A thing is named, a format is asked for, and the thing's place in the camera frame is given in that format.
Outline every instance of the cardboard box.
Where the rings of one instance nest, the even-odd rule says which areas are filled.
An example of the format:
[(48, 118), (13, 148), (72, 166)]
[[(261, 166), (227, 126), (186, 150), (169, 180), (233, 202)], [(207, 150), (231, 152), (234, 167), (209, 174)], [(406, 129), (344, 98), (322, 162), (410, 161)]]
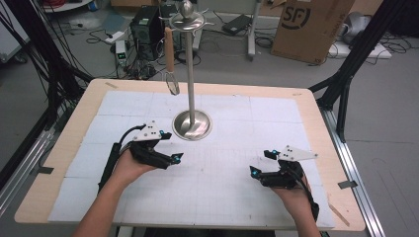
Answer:
[(322, 63), (355, 0), (288, 0), (271, 53)]
[(160, 0), (111, 0), (113, 7), (140, 7), (142, 5), (158, 6)]

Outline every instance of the wooden table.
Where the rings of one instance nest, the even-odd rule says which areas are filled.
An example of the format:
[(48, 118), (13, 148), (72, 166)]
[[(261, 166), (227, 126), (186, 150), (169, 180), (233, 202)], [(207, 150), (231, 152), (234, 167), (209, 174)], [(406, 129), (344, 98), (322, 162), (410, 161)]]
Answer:
[[(187, 92), (187, 84), (180, 84)], [(47, 219), (58, 196), (68, 166), (75, 157), (83, 136), (108, 91), (168, 93), (164, 82), (96, 79), (92, 81), (80, 103), (45, 160), (52, 174), (38, 174), (19, 207), (15, 220), (20, 223), (48, 223)], [(312, 93), (307, 89), (255, 87), (237, 85), (195, 84), (196, 94), (273, 97), (294, 99), (298, 105), (311, 149), (319, 154), (316, 164), (326, 190), (336, 227), (333, 230), (363, 231), (366, 227), (351, 189), (337, 185), (346, 181), (340, 160), (329, 136)]]

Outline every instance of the power strip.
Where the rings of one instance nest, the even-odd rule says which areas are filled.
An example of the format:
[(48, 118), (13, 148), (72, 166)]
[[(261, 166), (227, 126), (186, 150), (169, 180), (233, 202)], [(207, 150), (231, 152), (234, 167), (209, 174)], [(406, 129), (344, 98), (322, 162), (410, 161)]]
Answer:
[(116, 32), (111, 38), (105, 39), (106, 42), (113, 43), (124, 35), (124, 32)]

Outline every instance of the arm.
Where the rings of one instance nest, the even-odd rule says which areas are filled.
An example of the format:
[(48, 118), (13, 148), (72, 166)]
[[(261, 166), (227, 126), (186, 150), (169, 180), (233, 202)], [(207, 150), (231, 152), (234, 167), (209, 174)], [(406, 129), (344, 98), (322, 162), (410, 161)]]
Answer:
[(284, 203), (287, 211), (293, 217), (296, 231), (300, 237), (320, 237), (310, 203), (303, 189), (272, 189)]
[(108, 236), (124, 189), (142, 174), (153, 169), (155, 168), (139, 164), (132, 159), (129, 150), (125, 151), (111, 178), (105, 183), (72, 236)]

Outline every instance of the floor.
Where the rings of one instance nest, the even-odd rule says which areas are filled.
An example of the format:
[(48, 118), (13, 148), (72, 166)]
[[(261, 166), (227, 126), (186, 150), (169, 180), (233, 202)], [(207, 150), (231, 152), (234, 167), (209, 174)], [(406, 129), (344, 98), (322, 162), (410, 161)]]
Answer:
[[(106, 20), (109, 12), (110, 8), (104, 6), (95, 16)], [(218, 18), (210, 16), (209, 20), (218, 21)], [(124, 30), (128, 23), (129, 17), (120, 28)], [(278, 19), (267, 18), (258, 27), (275, 28), (277, 24)], [(104, 75), (115, 76), (112, 74), (115, 60), (108, 45), (87, 43), (89, 31), (67, 35), (66, 38), (74, 55), (91, 74), (102, 78), (106, 77)], [(409, 41), (419, 46), (419, 39)], [(247, 39), (225, 38), (205, 32), (199, 57), (195, 60), (195, 81), (307, 88), (333, 75), (343, 62), (342, 59), (328, 59), (320, 66), (311, 66), (273, 56), (267, 48), (260, 46), (256, 47), (254, 60), (249, 61), (244, 56), (246, 43)], [(418, 61), (419, 50), (410, 49), (406, 53), (394, 53), (389, 60), (379, 60), (376, 65), (365, 63), (351, 87), (347, 143), (386, 236), (416, 236), (419, 232), (419, 186), (416, 183), (419, 179)], [(155, 68), (160, 70), (164, 66), (155, 64)], [(183, 64), (175, 66), (175, 73), (178, 80), (186, 81)], [(161, 80), (161, 75), (157, 74), (150, 80)], [(0, 98), (2, 168), (46, 108), (42, 85), (30, 62), (0, 65)], [(14, 221), (14, 213), (33, 179), (34, 176), (28, 177), (1, 216), (0, 236), (69, 236), (74, 229), (72, 225), (45, 227)], [(329, 234), (369, 236), (368, 231), (330, 231)], [(277, 236), (296, 236), (296, 233), (278, 232)]]

